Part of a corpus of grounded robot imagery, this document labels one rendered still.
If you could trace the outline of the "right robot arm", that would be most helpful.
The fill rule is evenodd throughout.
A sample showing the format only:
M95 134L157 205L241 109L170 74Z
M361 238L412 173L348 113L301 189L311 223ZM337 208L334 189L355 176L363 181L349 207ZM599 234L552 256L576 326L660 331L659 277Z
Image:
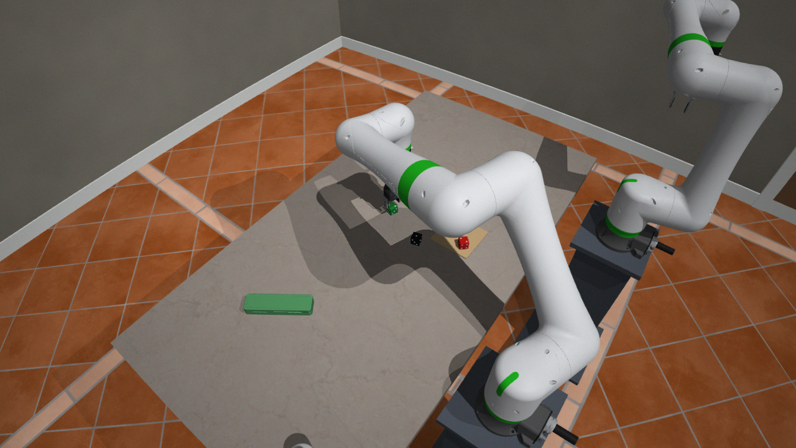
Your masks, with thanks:
M734 166L784 89L773 69L714 55L712 47L723 47L738 23L733 1L666 0L663 11L669 26L669 85L679 95L718 102L721 110L682 185L628 175L596 227L603 246L632 251L639 259L654 248L675 251L645 228L648 222L684 232L707 226Z

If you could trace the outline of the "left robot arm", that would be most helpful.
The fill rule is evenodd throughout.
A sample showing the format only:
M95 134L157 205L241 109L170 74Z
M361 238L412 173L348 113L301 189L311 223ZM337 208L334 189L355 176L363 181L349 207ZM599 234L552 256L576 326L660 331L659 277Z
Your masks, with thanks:
M476 414L488 431L519 434L528 448L548 439L543 431L575 445L579 437L540 403L595 359L600 338L561 248L539 164L522 151L505 151L455 175L410 152L414 124L409 107L387 104L342 121L336 147L443 237L463 237L501 217L525 272L539 329L497 356L477 394Z

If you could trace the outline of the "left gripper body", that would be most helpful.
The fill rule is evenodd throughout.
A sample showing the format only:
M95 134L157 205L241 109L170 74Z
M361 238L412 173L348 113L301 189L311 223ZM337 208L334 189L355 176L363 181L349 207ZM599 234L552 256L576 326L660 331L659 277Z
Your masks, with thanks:
M410 150L412 150L412 149L414 149L414 148L412 146L410 146ZM395 201L396 199L398 199L398 197L396 197L396 195L394 195L394 192L391 191L388 186L384 186L384 196L386 196L387 200L389 200L389 201Z

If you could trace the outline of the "tan flat mat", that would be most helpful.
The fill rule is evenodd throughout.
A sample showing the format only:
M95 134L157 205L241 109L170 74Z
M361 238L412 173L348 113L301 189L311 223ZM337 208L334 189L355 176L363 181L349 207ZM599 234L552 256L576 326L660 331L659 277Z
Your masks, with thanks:
M443 237L438 233L434 233L434 235L430 237L430 240L437 242L441 246L444 246L450 251L457 253L461 257L467 259L470 253L472 253L474 249L480 244L481 240L483 240L483 238L486 237L487 233L488 231L481 229L480 227L477 227L474 231L470 232L468 235L463 236L463 237L468 237L469 241L468 249L463 249L463 250L460 250L460 247L458 247L458 238Z

